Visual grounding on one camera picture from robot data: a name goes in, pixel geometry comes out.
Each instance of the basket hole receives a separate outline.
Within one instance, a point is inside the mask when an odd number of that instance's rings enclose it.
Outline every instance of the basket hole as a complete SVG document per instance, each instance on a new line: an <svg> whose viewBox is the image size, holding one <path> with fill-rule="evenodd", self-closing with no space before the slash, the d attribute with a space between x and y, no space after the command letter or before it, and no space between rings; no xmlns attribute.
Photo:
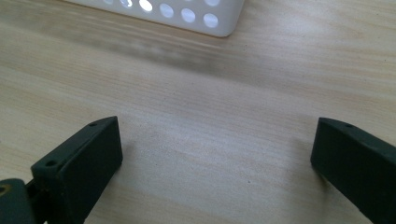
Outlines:
<svg viewBox="0 0 396 224"><path fill-rule="evenodd" d="M189 23L195 21L195 13L189 8L183 8L183 10L181 10L181 17L184 21Z"/></svg>
<svg viewBox="0 0 396 224"><path fill-rule="evenodd" d="M219 25L219 19L217 16L208 13L204 15L204 23L209 28L215 28Z"/></svg>
<svg viewBox="0 0 396 224"><path fill-rule="evenodd" d="M147 12L152 11L152 4L148 0L140 0L139 5Z"/></svg>
<svg viewBox="0 0 396 224"><path fill-rule="evenodd" d="M160 11L166 18L172 18L175 14L174 10L167 4L162 3L160 5Z"/></svg>
<svg viewBox="0 0 396 224"><path fill-rule="evenodd" d="M120 0L123 7L131 8L133 3L132 0Z"/></svg>
<svg viewBox="0 0 396 224"><path fill-rule="evenodd" d="M205 0L205 2L208 5L210 5L212 7L215 7L215 6L217 6L220 3L220 0Z"/></svg>
<svg viewBox="0 0 396 224"><path fill-rule="evenodd" d="M109 4L109 5L111 5L111 4L113 4L113 0L103 0L106 4Z"/></svg>

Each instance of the light wood surface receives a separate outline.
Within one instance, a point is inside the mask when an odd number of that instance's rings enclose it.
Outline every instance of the light wood surface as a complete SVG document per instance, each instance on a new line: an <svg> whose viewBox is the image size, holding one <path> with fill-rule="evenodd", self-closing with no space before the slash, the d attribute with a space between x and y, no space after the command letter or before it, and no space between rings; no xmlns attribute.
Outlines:
<svg viewBox="0 0 396 224"><path fill-rule="evenodd" d="M313 171L318 117L396 145L393 0L247 0L227 38L0 1L0 179L118 116L86 223L370 223Z"/></svg>

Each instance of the brass screw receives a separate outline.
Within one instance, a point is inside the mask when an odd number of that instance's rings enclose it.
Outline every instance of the brass screw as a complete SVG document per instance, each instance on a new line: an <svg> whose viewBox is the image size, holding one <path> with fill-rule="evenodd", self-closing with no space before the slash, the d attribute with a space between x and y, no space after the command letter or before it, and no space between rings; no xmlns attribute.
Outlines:
<svg viewBox="0 0 396 224"><path fill-rule="evenodd" d="M7 194L11 190L11 185L0 185L0 197Z"/></svg>

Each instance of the white perforated container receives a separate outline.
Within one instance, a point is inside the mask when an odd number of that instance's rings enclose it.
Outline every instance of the white perforated container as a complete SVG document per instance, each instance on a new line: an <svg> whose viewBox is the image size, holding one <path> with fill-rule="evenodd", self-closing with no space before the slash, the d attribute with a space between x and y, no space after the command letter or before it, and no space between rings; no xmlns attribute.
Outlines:
<svg viewBox="0 0 396 224"><path fill-rule="evenodd" d="M196 32L227 36L245 0L65 0Z"/></svg>

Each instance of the wooden table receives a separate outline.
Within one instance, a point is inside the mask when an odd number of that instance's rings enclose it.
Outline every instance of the wooden table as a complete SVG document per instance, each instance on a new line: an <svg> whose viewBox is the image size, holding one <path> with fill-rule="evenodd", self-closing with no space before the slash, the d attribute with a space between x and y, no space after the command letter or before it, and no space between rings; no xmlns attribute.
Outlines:
<svg viewBox="0 0 396 224"><path fill-rule="evenodd" d="M0 1L0 179L118 116L87 223L370 223L310 165L319 117L396 145L396 3L247 0L215 38L55 0Z"/></svg>

